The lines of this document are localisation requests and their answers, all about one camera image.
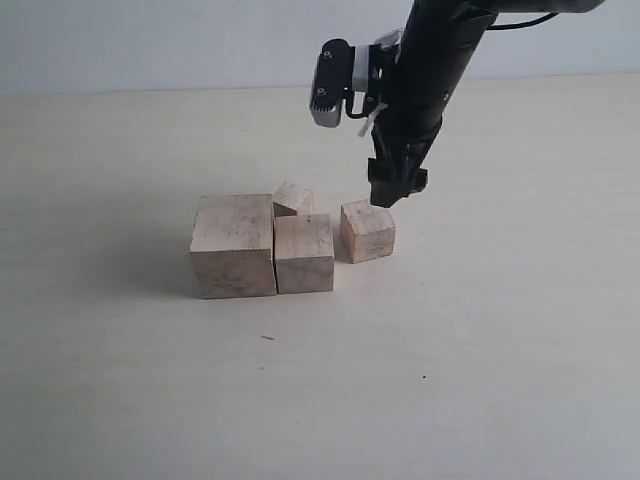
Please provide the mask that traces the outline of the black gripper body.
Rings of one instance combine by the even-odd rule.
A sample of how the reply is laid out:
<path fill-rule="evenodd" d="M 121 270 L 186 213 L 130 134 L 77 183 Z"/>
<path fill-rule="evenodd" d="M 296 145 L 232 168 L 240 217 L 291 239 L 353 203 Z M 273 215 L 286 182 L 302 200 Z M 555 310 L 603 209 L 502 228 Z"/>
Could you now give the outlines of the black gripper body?
<path fill-rule="evenodd" d="M 371 137 L 374 156 L 367 176 L 373 195 L 412 195 L 428 183 L 423 162 L 443 123 L 445 98 L 430 101 L 384 95 Z"/>

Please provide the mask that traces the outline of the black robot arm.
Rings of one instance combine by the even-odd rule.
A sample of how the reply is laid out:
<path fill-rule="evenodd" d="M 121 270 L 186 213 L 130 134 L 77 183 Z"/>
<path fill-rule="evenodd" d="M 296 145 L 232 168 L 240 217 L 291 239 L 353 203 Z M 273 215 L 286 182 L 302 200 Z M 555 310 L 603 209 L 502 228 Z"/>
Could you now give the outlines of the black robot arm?
<path fill-rule="evenodd" d="M 501 13 L 586 13 L 599 1 L 416 1 L 382 68 L 381 109 L 371 130 L 370 203 L 389 208 L 421 192 L 421 167 L 443 122 L 443 112 L 483 35 L 504 30 Z"/>

